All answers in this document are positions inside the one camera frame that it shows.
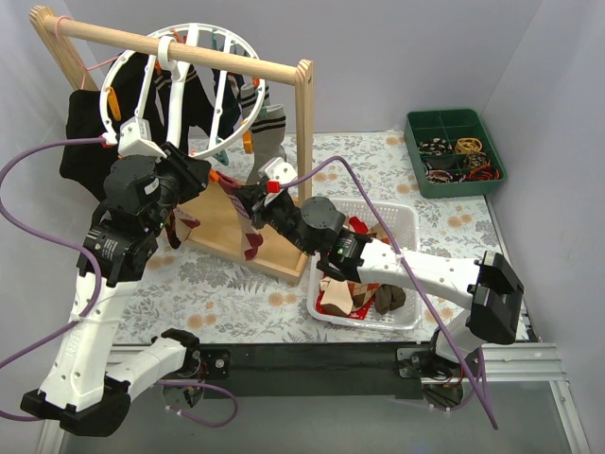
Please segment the orange clothes clip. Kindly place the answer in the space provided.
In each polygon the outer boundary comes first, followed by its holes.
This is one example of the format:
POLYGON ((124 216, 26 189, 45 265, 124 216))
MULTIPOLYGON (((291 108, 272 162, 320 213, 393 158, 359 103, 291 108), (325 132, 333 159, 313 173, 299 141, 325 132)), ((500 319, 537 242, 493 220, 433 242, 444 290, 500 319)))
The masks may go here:
POLYGON ((211 169, 210 172, 209 172, 209 180, 211 182, 213 182, 213 183, 217 182, 219 180, 218 173, 216 171, 214 171, 214 170, 211 169))

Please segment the maroon beige purple striped sock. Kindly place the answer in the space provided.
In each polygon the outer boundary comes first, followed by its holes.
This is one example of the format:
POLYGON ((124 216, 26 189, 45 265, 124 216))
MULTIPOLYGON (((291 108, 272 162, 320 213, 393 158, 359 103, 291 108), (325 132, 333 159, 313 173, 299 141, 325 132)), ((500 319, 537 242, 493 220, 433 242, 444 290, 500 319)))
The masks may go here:
POLYGON ((176 236, 180 242, 184 242, 188 239, 191 232, 200 226, 200 222, 183 211, 179 206, 175 208, 174 215, 176 236))

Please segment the white round clip hanger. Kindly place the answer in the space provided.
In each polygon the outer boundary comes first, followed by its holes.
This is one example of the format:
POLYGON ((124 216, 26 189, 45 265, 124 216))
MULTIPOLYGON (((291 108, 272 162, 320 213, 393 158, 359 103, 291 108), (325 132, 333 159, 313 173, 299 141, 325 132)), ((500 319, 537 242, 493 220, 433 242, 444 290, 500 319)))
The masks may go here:
POLYGON ((207 148, 191 151, 194 159, 215 157, 227 165, 221 156, 224 149, 242 136, 259 116, 268 112, 268 85, 263 79, 254 79, 247 84, 236 84, 238 94, 233 93, 232 81, 241 76, 226 70, 213 71, 216 100, 211 102, 201 84, 194 65, 185 61, 175 61, 167 57, 167 45, 184 37, 188 46, 199 44, 199 34, 207 32, 212 37, 212 48, 224 54, 243 50, 245 58, 256 59, 255 50, 241 37, 230 30, 200 23, 189 23, 166 27, 150 34, 160 40, 161 54, 148 55, 141 73, 143 74, 136 104, 130 117, 123 113, 120 98, 114 93, 115 80, 131 63, 137 53, 133 50, 122 52, 110 67, 100 92, 99 113, 105 132, 102 137, 111 146, 117 146, 123 156, 129 154, 155 154, 160 151, 161 141, 152 137, 153 129, 145 118, 151 90, 160 98, 164 113, 165 141, 180 148, 188 144, 191 127, 202 129, 208 136, 207 148))

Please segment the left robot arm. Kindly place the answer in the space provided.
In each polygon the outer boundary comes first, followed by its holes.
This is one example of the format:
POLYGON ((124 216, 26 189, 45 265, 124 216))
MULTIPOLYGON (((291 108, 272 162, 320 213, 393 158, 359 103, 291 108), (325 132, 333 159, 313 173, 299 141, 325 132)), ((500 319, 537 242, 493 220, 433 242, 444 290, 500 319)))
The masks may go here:
POLYGON ((121 366, 109 367, 107 360, 158 236, 178 205, 206 189, 210 169, 170 144, 160 156, 114 162, 78 259, 70 328, 46 379, 23 396, 23 411, 57 420, 77 436, 107 437, 125 420, 131 402, 158 380, 199 371, 198 338, 175 329, 121 366))

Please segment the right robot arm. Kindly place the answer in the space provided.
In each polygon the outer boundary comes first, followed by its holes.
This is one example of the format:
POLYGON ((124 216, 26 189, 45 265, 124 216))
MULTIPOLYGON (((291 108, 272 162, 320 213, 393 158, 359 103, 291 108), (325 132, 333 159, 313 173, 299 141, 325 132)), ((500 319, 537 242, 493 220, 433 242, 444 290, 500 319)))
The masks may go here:
POLYGON ((317 254, 318 269, 335 280, 410 288, 461 307, 437 330, 427 353, 435 374, 451 375, 485 343, 515 343, 525 289, 503 254, 454 259, 403 252, 394 240, 383 242, 347 228, 344 214, 325 197, 296 205, 286 191, 243 186, 233 198, 254 227, 268 225, 301 252, 317 254))

